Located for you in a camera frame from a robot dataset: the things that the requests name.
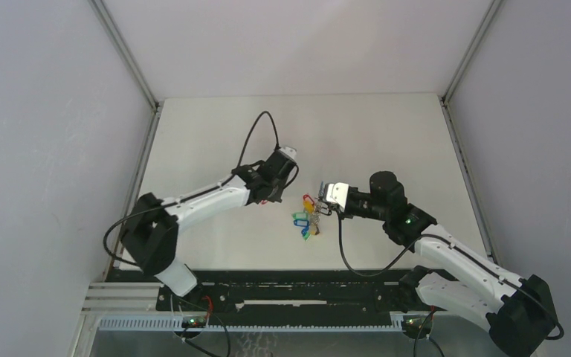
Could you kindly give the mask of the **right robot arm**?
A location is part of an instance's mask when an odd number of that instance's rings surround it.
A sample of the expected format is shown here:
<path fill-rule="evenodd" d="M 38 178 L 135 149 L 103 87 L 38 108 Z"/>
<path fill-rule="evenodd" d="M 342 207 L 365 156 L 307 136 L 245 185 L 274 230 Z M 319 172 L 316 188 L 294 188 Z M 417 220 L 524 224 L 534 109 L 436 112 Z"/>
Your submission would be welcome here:
<path fill-rule="evenodd" d="M 347 183 L 328 183 L 319 199 L 340 220 L 360 217 L 382 223 L 383 231 L 403 249 L 438 264 L 447 279 L 416 266 L 400 282 L 408 309 L 424 304 L 443 309 L 485 330 L 507 356 L 531 356 L 544 341 L 564 337 L 552 293 L 537 275 L 511 272 L 453 237 L 437 220 L 410 203 L 404 186 L 390 171 L 369 178 L 369 191 Z"/>

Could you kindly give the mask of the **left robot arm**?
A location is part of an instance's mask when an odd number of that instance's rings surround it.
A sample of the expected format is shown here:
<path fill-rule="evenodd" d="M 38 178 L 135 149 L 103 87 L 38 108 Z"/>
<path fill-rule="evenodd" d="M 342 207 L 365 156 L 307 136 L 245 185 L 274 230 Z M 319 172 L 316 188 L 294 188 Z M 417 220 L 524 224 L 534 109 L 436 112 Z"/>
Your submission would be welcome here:
<path fill-rule="evenodd" d="M 289 176 L 297 168 L 296 155 L 293 147 L 278 147 L 266 160 L 240 165 L 222 181 L 185 196 L 142 195 L 120 232 L 123 247 L 146 276 L 171 290 L 178 305 L 186 310 L 197 308 L 203 291 L 177 253 L 179 235 L 226 210 L 281 202 Z"/>

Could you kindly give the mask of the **metal key organizer ring plate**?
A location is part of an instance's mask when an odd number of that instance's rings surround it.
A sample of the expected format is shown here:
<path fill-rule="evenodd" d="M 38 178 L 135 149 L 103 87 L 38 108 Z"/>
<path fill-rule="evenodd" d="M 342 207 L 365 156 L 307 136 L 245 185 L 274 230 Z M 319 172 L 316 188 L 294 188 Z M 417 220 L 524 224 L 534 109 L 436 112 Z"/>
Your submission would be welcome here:
<path fill-rule="evenodd" d="M 321 201 L 309 194 L 302 196 L 303 209 L 291 214 L 292 223 L 300 229 L 301 237 L 307 241 L 312 236 L 320 234 L 320 218 L 331 216 L 332 211 Z"/>

